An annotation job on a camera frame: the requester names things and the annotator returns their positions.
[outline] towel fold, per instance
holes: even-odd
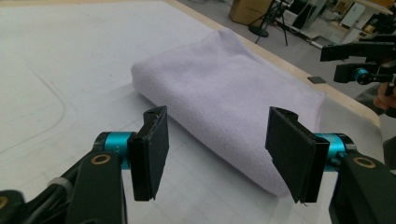
[[[224,160],[275,195],[289,190],[265,149],[269,106],[318,131],[324,93],[251,53],[228,29],[132,67],[137,91]]]

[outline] black stand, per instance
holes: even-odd
[[[274,19],[274,17],[276,16],[276,14],[277,14],[279,11],[281,11],[281,10],[283,9],[283,4],[284,4],[285,0],[280,0],[280,3],[279,3],[277,6],[275,6],[275,7],[273,8],[273,5],[274,5],[275,1],[276,1],[276,0],[272,0],[270,6],[268,7],[267,12],[265,12],[265,14],[263,14],[262,16],[260,16],[257,20],[253,21],[253,22],[248,26],[248,29],[249,29],[249,31],[250,31],[251,33],[253,33],[253,34],[259,36],[259,37],[257,38],[256,42],[255,42],[256,44],[257,44],[257,42],[259,42],[260,37],[267,37],[267,36],[269,35],[268,32],[265,31],[265,30],[267,29],[268,22],[271,22],[271,21]],[[269,21],[267,21],[268,14],[269,14],[272,10],[274,10],[275,12],[272,14],[271,19],[270,19]],[[283,13],[282,13],[281,15],[282,15],[281,17],[282,17],[282,23],[283,23],[282,30],[283,30],[283,33],[285,34],[285,41],[286,41],[286,46],[287,46],[287,45],[288,45],[288,38],[287,38],[287,36],[286,36],[286,30],[285,30],[285,28],[284,28],[284,27],[285,27],[285,19],[283,18]],[[256,21],[258,21],[258,20],[260,20],[260,19],[262,19],[262,24],[260,24],[259,27],[253,26],[253,25],[252,25],[252,24],[254,24],[254,22],[256,22]]]

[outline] gray floor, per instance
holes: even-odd
[[[251,33],[246,25],[232,22],[229,11],[233,0],[178,0],[180,3],[191,7],[208,18],[230,28],[241,36],[255,42],[257,36]],[[278,57],[294,64],[312,76],[322,77],[326,82],[354,98],[369,86],[361,86],[357,83],[340,84],[333,82],[335,66],[339,63],[363,62],[362,58],[350,58],[346,62],[335,61],[322,63],[319,61],[320,49],[310,45],[306,40],[288,32],[289,45],[286,46],[284,34],[274,26],[268,26],[268,37],[262,37],[258,45],[277,55]],[[396,119],[381,116],[381,129],[384,140],[396,135],[394,129]]]

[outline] white towel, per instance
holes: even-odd
[[[230,30],[134,64],[136,90],[275,195],[289,190],[265,149],[269,106],[318,130],[324,94],[251,53]]]

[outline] lavender towel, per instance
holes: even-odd
[[[251,53],[230,30],[134,64],[137,91],[258,185],[289,190],[265,149],[269,106],[318,130],[324,94]]]

